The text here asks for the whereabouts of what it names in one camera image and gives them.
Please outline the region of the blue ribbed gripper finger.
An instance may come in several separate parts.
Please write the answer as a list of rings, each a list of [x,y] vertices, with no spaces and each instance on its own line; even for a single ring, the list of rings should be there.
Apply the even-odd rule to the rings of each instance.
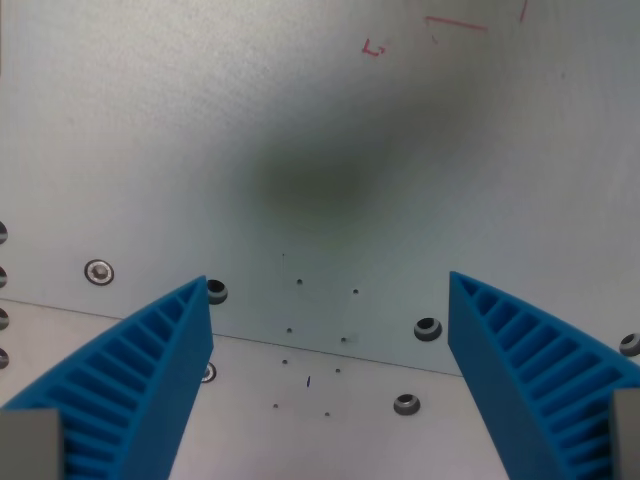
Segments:
[[[68,479],[166,479],[214,348],[198,277],[121,320],[2,407],[61,416]]]
[[[511,479],[610,479],[608,412],[639,367],[572,325],[459,272],[448,345]]]

